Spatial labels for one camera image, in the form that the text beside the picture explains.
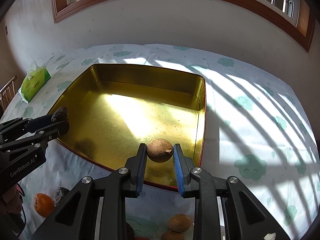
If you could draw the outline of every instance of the cable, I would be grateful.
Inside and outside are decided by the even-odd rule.
[[[25,194],[24,194],[24,191],[23,191],[23,189],[22,189],[22,187],[20,186],[20,184],[19,183],[17,183],[17,185],[18,185],[18,187],[19,187],[19,193],[20,193],[20,195],[21,196],[25,196]],[[23,223],[23,229],[21,230],[21,232],[17,235],[17,237],[19,237],[20,235],[21,235],[21,233],[23,232],[23,230],[24,230],[24,228],[26,227],[26,223],[27,223],[27,219],[26,219],[26,214],[25,214],[25,212],[24,212],[24,209],[23,209],[23,205],[21,204],[21,207],[22,207],[22,213],[23,213],[23,216],[24,216],[24,223]]]
[[[23,223],[23,229],[21,230],[21,232],[17,235],[17,237],[19,237],[22,233],[22,231],[24,230],[24,228],[26,227],[26,223],[27,223],[27,219],[26,219],[26,214],[24,212],[23,206],[22,206],[22,212],[23,212],[23,216],[24,216],[24,223]]]
[[[24,191],[23,191],[22,187],[20,186],[19,183],[17,183],[17,185],[18,185],[18,187],[19,187],[19,189],[20,189],[20,190],[19,190],[20,195],[24,197],[25,194],[24,194]]]

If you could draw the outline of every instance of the chair back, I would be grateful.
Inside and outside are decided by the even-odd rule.
[[[6,110],[11,100],[16,94],[16,90],[14,88],[15,81],[18,76],[15,75],[1,90],[0,90],[0,105],[3,111]]]

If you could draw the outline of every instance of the human hand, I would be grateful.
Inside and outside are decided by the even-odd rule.
[[[22,210],[22,203],[20,200],[20,194],[17,186],[13,186],[0,198],[0,211],[3,214],[6,213],[20,213]]]

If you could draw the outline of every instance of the white object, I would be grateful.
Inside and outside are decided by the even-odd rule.
[[[263,239],[264,240],[275,240],[276,239],[276,233],[267,234]]]
[[[27,78],[30,80],[34,73],[40,71],[41,68],[37,65],[37,62],[32,62],[30,67],[27,69]]]

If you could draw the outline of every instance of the table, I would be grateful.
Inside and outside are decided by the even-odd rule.
[[[47,114],[63,91],[95,63],[145,64],[202,75],[207,117],[201,167],[217,177],[239,177],[291,239],[300,239],[315,219],[320,200],[315,138],[295,93],[275,76],[212,52],[161,44],[95,46],[54,53],[37,63],[52,78],[29,104],[17,94],[1,122]],[[54,198],[58,187],[71,189],[83,176],[109,174],[55,141],[49,143],[46,157],[47,162],[21,182],[27,216],[21,239],[29,239],[44,220],[33,208],[36,193]],[[144,185],[140,198],[126,200],[126,212],[136,236],[160,239],[172,215],[193,217],[194,201]],[[222,217],[220,224],[223,231]],[[192,228],[185,239],[192,239]]]

